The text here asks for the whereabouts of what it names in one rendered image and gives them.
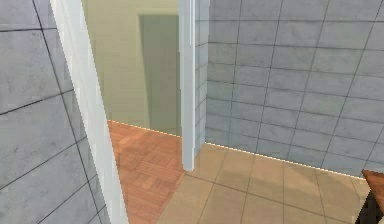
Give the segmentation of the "brown wooden table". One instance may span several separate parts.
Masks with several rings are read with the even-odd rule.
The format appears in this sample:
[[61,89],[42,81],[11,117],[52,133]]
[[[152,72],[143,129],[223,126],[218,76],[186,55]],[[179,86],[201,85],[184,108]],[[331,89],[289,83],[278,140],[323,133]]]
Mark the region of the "brown wooden table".
[[363,170],[370,188],[355,224],[380,224],[384,218],[384,173]]

